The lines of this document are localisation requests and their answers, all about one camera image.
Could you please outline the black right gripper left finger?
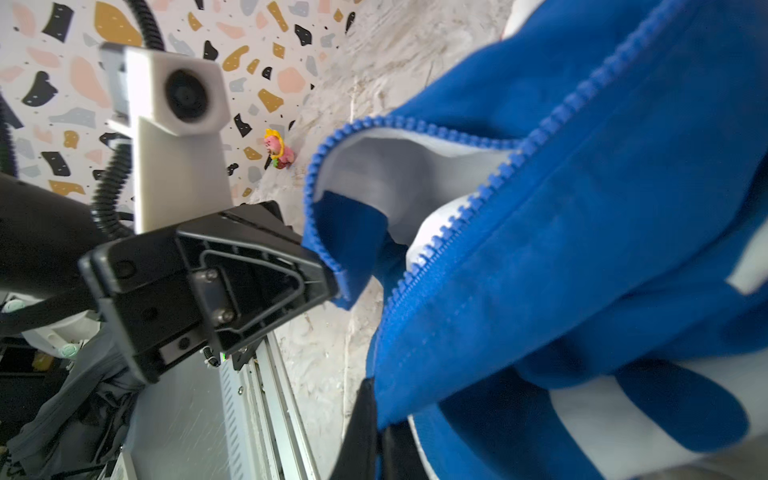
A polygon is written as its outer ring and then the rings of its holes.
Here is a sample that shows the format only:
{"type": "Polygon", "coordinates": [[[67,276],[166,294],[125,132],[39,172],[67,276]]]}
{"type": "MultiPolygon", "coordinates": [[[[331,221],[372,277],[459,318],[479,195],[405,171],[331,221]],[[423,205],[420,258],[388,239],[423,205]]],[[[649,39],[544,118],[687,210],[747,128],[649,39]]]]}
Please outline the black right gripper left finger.
{"type": "Polygon", "coordinates": [[[378,456],[377,408],[374,380],[359,387],[349,424],[330,480],[374,480],[378,456]]]}

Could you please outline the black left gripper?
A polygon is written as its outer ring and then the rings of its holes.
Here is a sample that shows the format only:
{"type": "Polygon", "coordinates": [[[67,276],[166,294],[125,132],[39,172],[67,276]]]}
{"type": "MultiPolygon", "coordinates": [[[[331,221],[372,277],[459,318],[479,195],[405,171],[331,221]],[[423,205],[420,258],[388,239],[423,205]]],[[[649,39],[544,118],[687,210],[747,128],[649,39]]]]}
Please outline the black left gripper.
{"type": "Polygon", "coordinates": [[[338,294],[274,201],[108,242],[79,268],[147,384],[204,347],[233,353],[338,294]]]}

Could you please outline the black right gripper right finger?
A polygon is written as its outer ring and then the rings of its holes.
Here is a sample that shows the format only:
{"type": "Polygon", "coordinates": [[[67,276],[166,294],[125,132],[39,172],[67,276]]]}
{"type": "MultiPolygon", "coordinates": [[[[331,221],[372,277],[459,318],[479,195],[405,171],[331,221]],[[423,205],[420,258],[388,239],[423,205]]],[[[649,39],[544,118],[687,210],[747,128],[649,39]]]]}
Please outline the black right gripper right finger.
{"type": "Polygon", "coordinates": [[[429,479],[408,422],[390,425],[383,432],[383,479],[429,479]]]}

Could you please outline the blue red white jacket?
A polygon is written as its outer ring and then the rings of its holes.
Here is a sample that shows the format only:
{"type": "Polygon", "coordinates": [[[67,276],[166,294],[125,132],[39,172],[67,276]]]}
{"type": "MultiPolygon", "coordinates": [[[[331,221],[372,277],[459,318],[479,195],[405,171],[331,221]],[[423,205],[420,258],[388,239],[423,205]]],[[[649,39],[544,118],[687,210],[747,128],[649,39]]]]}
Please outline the blue red white jacket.
{"type": "Polygon", "coordinates": [[[429,479],[767,475],[767,5],[540,1],[308,165],[429,479]]]}

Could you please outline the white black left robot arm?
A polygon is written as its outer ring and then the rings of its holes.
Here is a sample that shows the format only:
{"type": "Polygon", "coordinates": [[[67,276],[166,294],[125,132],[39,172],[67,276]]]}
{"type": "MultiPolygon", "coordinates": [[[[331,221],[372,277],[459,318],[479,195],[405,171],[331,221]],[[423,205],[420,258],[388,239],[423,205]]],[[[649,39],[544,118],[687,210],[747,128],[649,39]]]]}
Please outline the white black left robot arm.
{"type": "Polygon", "coordinates": [[[84,204],[10,176],[1,179],[1,287],[36,298],[2,316],[3,336],[94,310],[147,383],[204,347],[254,345],[338,291],[274,203],[109,240],[84,204]]]}

